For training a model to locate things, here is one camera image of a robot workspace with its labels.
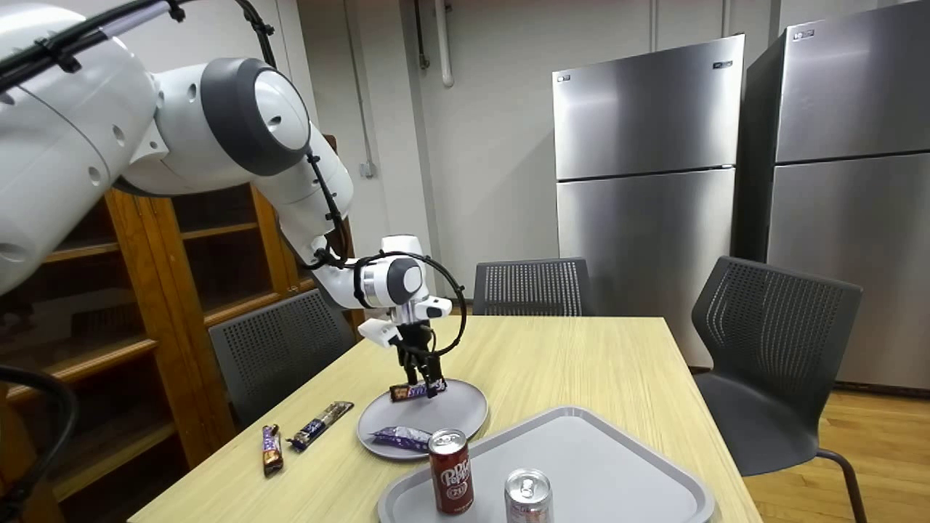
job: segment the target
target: aluminum can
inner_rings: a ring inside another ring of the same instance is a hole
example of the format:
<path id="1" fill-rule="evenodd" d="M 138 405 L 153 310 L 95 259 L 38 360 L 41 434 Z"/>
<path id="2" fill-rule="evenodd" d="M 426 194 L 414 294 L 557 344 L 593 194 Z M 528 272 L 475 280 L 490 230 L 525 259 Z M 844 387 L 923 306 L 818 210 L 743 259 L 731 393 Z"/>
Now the aluminum can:
<path id="1" fill-rule="evenodd" d="M 504 523 L 551 523 L 551 483 L 542 472 L 516 469 L 501 485 Z"/>
<path id="2" fill-rule="evenodd" d="M 436 512 L 461 515 L 472 503 L 468 438 L 458 431 L 436 431 L 430 437 L 430 469 Z"/>

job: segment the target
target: table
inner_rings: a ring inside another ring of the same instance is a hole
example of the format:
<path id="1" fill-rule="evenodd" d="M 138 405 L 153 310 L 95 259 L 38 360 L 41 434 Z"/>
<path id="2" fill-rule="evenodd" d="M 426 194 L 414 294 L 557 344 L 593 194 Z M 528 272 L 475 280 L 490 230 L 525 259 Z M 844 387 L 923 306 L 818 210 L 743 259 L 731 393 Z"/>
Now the table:
<path id="1" fill-rule="evenodd" d="M 452 329 L 456 319 L 436 329 L 439 345 Z M 661 319 L 468 318 L 461 345 L 442 363 L 490 405 L 472 442 L 554 408 L 581 408 L 699 476 L 714 495 L 714 521 L 760 521 Z M 355 442 L 361 413 L 400 380 L 394 352 L 356 344 L 131 521 L 375 521 L 379 495 L 424 466 L 382 463 Z M 263 480 L 257 428 L 276 422 L 289 437 L 330 402 L 356 408 L 304 454 L 283 454 L 283 472 Z"/>

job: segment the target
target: refrigerator door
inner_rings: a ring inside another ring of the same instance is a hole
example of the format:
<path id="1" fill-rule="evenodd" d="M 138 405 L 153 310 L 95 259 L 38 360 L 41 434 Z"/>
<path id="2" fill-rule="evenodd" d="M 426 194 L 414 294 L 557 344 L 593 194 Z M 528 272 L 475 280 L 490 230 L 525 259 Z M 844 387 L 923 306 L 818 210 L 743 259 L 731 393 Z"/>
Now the refrigerator door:
<path id="1" fill-rule="evenodd" d="M 708 358 L 690 306 L 731 235 L 731 168 L 557 182 L 560 257 L 586 262 L 593 313 L 660 313 Z"/>
<path id="2" fill-rule="evenodd" d="M 930 2 L 785 33 L 776 164 L 930 149 Z"/>
<path id="3" fill-rule="evenodd" d="M 743 39 L 551 73 L 554 174 L 734 165 Z"/>
<path id="4" fill-rule="evenodd" d="M 930 153 L 782 165 L 769 265 L 866 290 L 840 380 L 930 390 Z"/>

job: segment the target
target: black chair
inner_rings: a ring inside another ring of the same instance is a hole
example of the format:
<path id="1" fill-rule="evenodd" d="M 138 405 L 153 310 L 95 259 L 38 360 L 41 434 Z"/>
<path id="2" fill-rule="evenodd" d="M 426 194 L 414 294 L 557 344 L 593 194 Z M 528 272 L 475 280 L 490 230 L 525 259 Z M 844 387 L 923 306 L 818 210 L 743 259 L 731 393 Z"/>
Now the black chair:
<path id="1" fill-rule="evenodd" d="M 583 318 L 583 259 L 481 262 L 472 272 L 472 313 Z"/>
<path id="2" fill-rule="evenodd" d="M 352 344 L 345 313 L 323 290 L 217 322 L 209 336 L 238 425 L 286 397 Z"/>
<path id="3" fill-rule="evenodd" d="M 863 523 L 852 463 L 817 442 L 860 297 L 844 283 L 721 259 L 690 319 L 714 358 L 714 370 L 693 380 L 737 472 L 753 476 L 812 457 L 830 458 Z"/>

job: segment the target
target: shelving unit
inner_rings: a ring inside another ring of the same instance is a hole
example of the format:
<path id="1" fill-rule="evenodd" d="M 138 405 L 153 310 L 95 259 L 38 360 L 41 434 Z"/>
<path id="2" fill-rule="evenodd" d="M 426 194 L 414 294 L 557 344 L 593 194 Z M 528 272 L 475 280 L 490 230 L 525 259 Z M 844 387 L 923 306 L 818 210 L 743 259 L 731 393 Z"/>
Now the shelving unit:
<path id="1" fill-rule="evenodd" d="M 106 198 L 44 268 L 0 297 L 0 367 L 48 373 L 82 425 L 23 521 L 97 505 L 115 476 L 161 476 L 150 454 L 206 458 L 231 437 L 206 329 L 302 288 L 273 210 L 249 185 Z M 0 492 L 48 442 L 47 397 L 0 383 Z"/>

